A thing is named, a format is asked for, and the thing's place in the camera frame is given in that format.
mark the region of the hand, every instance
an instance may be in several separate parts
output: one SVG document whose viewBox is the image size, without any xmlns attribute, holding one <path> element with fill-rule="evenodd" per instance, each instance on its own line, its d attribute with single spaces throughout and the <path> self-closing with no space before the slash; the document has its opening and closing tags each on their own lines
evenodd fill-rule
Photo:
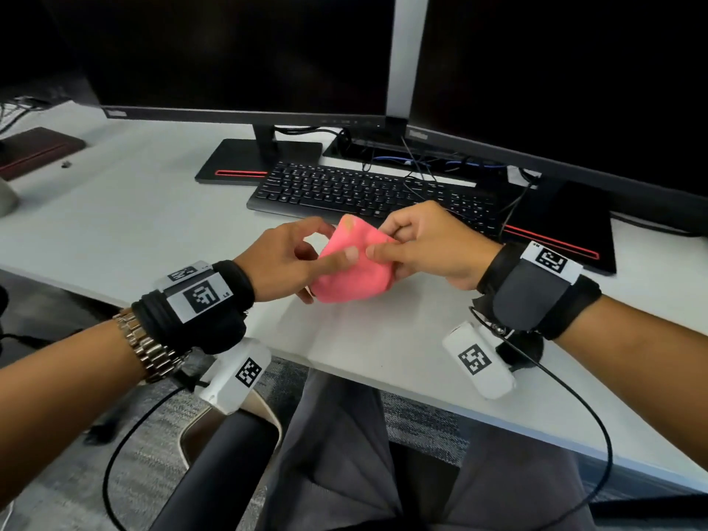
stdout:
<svg viewBox="0 0 708 531">
<path fill-rule="evenodd" d="M 306 218 L 269 229 L 253 245 L 234 259 L 251 280 L 257 302 L 270 302 L 297 294 L 304 303 L 312 303 L 307 287 L 317 277 L 346 270 L 356 263 L 359 251 L 351 246 L 321 259 L 305 242 L 305 237 L 320 233 L 328 239 L 334 226 L 322 218 Z"/>
<path fill-rule="evenodd" d="M 472 290 L 501 249 L 434 201 L 392 212 L 379 230 L 401 243 L 369 246 L 366 256 L 377 263 L 399 263 L 397 280 L 425 272 Z"/>
</svg>

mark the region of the white desk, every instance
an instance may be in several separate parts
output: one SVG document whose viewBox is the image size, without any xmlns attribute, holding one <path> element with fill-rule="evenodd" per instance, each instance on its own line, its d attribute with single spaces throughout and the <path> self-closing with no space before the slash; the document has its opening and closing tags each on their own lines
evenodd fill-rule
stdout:
<svg viewBox="0 0 708 531">
<path fill-rule="evenodd" d="M 13 181 L 21 206 L 0 219 L 0 268 L 9 272 L 124 306 L 166 271 L 197 259 L 233 258 L 261 231 L 288 220 L 248 210 L 252 187 L 194 181 L 222 139 L 253 137 L 250 126 L 109 121 L 99 110 L 67 104 L 15 129 L 38 125 L 83 138 L 89 147 L 69 157 L 69 169 L 54 163 Z M 593 276 L 603 291 L 708 333 L 708 243 L 612 225 L 618 275 Z M 314 239 L 316 249 L 323 245 L 323 238 Z M 603 438 L 587 411 L 538 369 L 518 373 L 518 389 L 498 401 L 475 392 L 440 345 L 467 318 L 470 297 L 419 275 L 367 302 L 259 304 L 248 319 L 249 335 L 289 360 L 603 458 Z M 708 492 L 708 472 L 572 357 L 549 343 L 544 365 L 597 410 L 619 465 Z"/>
</svg>

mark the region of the person's left hand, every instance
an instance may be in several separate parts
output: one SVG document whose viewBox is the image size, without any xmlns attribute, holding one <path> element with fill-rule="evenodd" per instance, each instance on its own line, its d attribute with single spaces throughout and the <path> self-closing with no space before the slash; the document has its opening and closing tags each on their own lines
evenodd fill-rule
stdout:
<svg viewBox="0 0 708 531">
<path fill-rule="evenodd" d="M 320 233 L 328 239 L 335 228 L 322 218 L 312 217 L 268 229 L 253 245 L 234 259 L 251 280 L 257 302 L 270 302 L 297 294 L 304 303 L 314 300 L 307 287 L 317 277 L 346 270 L 359 258 L 359 250 L 345 250 L 317 258 L 305 237 Z"/>
</svg>

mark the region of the pink cloth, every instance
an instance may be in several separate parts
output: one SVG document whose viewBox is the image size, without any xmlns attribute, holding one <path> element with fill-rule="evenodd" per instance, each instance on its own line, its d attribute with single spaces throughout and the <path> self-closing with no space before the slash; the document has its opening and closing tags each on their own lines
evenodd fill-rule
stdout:
<svg viewBox="0 0 708 531">
<path fill-rule="evenodd" d="M 390 289 L 394 281 L 393 264 L 374 263 L 366 257 L 368 246 L 384 242 L 395 240 L 357 216 L 342 216 L 337 230 L 319 256 L 356 246 L 359 260 L 347 270 L 319 277 L 310 285 L 312 293 L 320 302 L 338 303 L 363 300 Z"/>
</svg>

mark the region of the gray carpet floor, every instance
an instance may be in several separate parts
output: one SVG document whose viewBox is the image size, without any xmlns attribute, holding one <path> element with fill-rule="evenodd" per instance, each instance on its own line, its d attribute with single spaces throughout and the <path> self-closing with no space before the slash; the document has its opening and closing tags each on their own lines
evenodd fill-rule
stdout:
<svg viewBox="0 0 708 531">
<path fill-rule="evenodd" d="M 95 319 L 75 305 L 68 294 L 14 275 L 0 272 L 0 285 L 10 293 L 11 303 L 2 319 L 5 331 L 46 339 L 60 339 Z M 31 350 L 6 341 L 0 367 Z M 196 365 L 207 362 L 196 357 Z M 257 386 L 284 426 L 295 410 L 305 383 L 304 367 L 275 358 Z M 137 388 L 129 396 L 125 432 L 150 406 L 171 391 L 170 382 Z M 386 425 L 392 441 L 415 448 L 452 464 L 465 453 L 474 421 L 467 420 L 400 396 L 383 393 Z M 182 428 L 203 409 L 190 394 L 180 393 L 168 401 L 137 430 L 125 446 L 111 477 L 114 510 L 129 530 L 148 529 L 185 472 L 177 440 Z M 89 447 L 79 437 L 52 465 L 29 485 L 15 502 L 6 531 L 112 531 L 101 499 L 103 471 L 116 443 Z M 580 457 L 586 487 L 592 488 L 602 463 Z M 603 499 L 624 499 L 685 493 L 665 483 L 627 470 L 615 469 Z M 252 530 L 263 506 L 265 491 L 259 491 L 243 517 L 239 530 Z M 4 516 L 0 514 L 0 523 Z M 676 529 L 708 529 L 696 521 Z"/>
</svg>

